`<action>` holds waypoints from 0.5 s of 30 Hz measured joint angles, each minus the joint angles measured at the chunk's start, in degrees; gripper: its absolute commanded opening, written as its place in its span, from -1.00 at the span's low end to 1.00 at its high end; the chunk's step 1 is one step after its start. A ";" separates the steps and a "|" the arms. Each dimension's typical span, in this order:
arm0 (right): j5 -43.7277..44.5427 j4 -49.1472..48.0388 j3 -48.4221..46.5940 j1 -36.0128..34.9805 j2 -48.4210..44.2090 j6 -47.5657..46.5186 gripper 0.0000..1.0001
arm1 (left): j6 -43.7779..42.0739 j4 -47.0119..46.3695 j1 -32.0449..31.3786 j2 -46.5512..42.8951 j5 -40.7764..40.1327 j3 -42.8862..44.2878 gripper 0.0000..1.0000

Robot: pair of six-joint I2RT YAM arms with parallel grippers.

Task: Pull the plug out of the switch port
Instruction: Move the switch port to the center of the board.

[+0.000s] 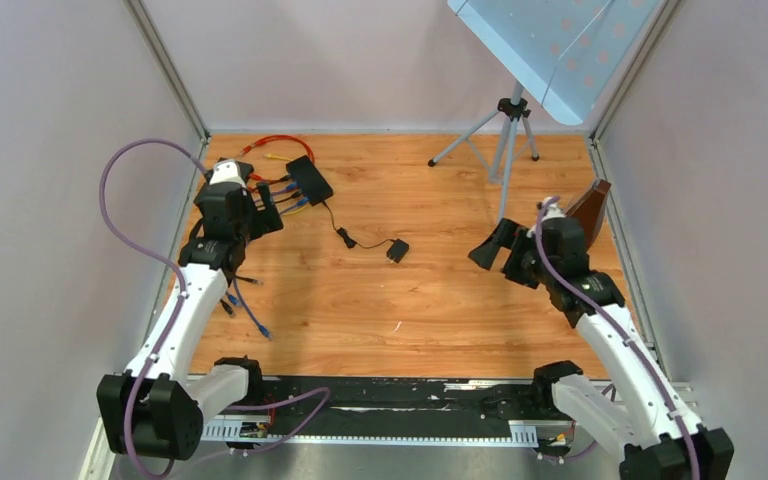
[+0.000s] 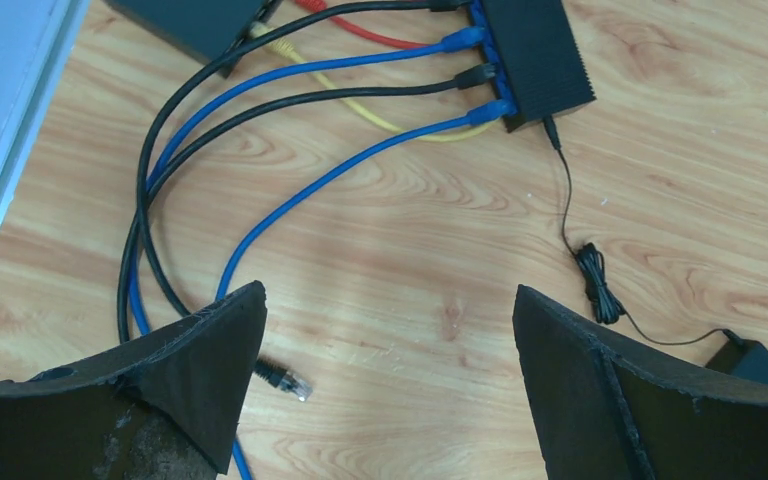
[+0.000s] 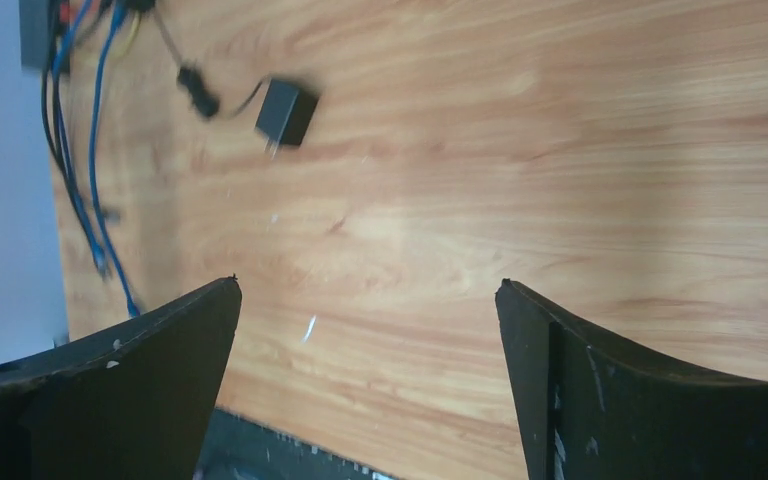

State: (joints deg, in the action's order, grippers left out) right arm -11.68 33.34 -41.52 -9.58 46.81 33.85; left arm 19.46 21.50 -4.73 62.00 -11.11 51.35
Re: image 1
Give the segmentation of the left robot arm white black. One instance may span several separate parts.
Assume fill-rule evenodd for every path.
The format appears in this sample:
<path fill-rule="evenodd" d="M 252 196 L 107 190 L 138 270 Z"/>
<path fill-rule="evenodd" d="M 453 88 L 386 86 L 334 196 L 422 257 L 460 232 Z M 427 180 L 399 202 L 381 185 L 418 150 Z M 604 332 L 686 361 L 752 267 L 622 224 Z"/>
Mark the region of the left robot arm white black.
<path fill-rule="evenodd" d="M 121 374 L 100 381 L 96 397 L 110 450 L 188 460 L 204 426 L 228 406 L 258 411 L 266 400 L 262 370 L 248 357 L 223 357 L 199 380 L 187 381 L 205 326 L 245 258 L 248 243 L 283 227 L 267 183 L 262 204 L 237 181 L 206 184 L 196 197 L 202 236 L 182 250 L 176 282 L 147 343 Z"/>

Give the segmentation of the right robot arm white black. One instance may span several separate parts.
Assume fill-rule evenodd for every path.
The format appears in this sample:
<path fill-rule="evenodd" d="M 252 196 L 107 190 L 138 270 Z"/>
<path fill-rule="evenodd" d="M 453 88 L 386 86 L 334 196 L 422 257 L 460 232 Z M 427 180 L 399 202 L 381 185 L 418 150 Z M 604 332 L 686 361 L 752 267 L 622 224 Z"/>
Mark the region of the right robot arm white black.
<path fill-rule="evenodd" d="M 685 403 L 638 333 L 612 278 L 590 266 L 587 236 L 574 219 L 550 214 L 528 228 L 507 218 L 468 255 L 489 269 L 503 249 L 504 277 L 545 287 L 596 353 L 623 404 L 617 406 L 571 361 L 535 370 L 531 403 L 544 417 L 563 413 L 618 463 L 622 479 L 724 479 L 735 447 Z"/>

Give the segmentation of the black power adapter with cord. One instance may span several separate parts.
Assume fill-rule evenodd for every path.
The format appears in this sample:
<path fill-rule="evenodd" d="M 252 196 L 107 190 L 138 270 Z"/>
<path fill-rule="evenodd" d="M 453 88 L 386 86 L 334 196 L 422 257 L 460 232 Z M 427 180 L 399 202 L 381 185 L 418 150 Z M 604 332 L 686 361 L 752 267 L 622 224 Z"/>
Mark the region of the black power adapter with cord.
<path fill-rule="evenodd" d="M 387 245 L 388 248 L 385 252 L 385 257 L 388 262 L 393 264 L 400 263 L 409 252 L 410 245 L 400 238 L 387 238 L 372 245 L 365 245 L 358 242 L 348 233 L 346 228 L 336 224 L 336 217 L 331 207 L 326 202 L 322 202 L 322 205 L 328 212 L 333 231 L 341 239 L 347 249 L 360 248 L 363 250 L 374 250 Z"/>

